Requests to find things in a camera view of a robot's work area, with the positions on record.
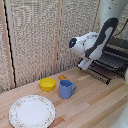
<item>yellow bowl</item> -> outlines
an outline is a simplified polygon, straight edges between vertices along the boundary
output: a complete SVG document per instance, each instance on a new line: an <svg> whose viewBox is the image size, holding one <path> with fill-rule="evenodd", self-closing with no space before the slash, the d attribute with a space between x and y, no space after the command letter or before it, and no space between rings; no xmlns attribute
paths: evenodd
<svg viewBox="0 0 128 128"><path fill-rule="evenodd" d="M43 91L52 91L55 88L56 81L52 78L43 78L40 80L40 87Z"/></svg>

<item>ribbed wall panel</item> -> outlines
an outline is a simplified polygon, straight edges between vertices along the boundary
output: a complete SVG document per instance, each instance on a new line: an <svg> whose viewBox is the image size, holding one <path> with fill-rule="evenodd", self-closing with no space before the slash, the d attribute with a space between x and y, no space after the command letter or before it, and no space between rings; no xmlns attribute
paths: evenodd
<svg viewBox="0 0 128 128"><path fill-rule="evenodd" d="M97 0L65 0L62 40L60 48L60 71L73 68L80 60L69 49L73 37L92 30Z"/></svg>
<svg viewBox="0 0 128 128"><path fill-rule="evenodd" d="M8 63L8 57L7 57L7 49L5 38L7 37L7 33L4 31L4 25L5 23L5 15L3 10L3 3L0 1L0 93L8 91L12 89L11 84L11 76L10 76L10 70L9 70L9 63Z"/></svg>
<svg viewBox="0 0 128 128"><path fill-rule="evenodd" d="M9 6L14 30L17 86L52 75L59 0L10 0L7 8Z"/></svg>

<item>plate rim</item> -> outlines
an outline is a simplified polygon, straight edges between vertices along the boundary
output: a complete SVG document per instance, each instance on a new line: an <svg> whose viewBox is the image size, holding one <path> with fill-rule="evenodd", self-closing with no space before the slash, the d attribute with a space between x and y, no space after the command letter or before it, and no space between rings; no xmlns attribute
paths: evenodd
<svg viewBox="0 0 128 128"><path fill-rule="evenodd" d="M11 115L11 114L10 114L10 113L11 113L11 110L12 110L13 106L16 104L16 102L20 101L21 99L23 99L23 98L25 98L25 97L29 97L29 96L38 96L38 97L42 97L42 98L48 100L48 101L50 102L50 104L53 106L53 108L54 108L54 118L53 118L53 120L51 121L51 123L47 126L47 127L49 127L49 126L53 123L53 121L55 120L55 117L56 117L55 106L54 106L54 104L53 104L48 98L43 97L43 96L40 96L40 95L27 95L27 96L21 97L21 98L19 98L18 100L16 100L16 101L13 103L13 105L10 107L10 109L9 109L9 121L10 121L10 123L13 125L14 128L18 128L18 127L16 127L16 126L12 123L12 121L11 121L11 117L10 117L10 115Z"/></svg>

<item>blue mug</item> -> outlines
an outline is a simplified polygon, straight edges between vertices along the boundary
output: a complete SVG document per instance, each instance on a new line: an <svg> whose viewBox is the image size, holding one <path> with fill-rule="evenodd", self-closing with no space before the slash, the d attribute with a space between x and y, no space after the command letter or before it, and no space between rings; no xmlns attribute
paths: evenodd
<svg viewBox="0 0 128 128"><path fill-rule="evenodd" d="M76 85L70 80L61 80L59 87L59 96L63 99L68 99L76 90Z"/></svg>

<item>cable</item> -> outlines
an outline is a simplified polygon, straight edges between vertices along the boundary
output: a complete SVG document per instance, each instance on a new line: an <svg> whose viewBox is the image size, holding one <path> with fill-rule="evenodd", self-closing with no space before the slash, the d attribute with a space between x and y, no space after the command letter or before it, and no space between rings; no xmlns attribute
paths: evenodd
<svg viewBox="0 0 128 128"><path fill-rule="evenodd" d="M128 23L128 19L126 20L126 22L125 22L124 27L122 28L122 30L119 33L117 33L116 35L113 35L113 36L119 35L124 30L124 28L126 27L127 23Z"/></svg>

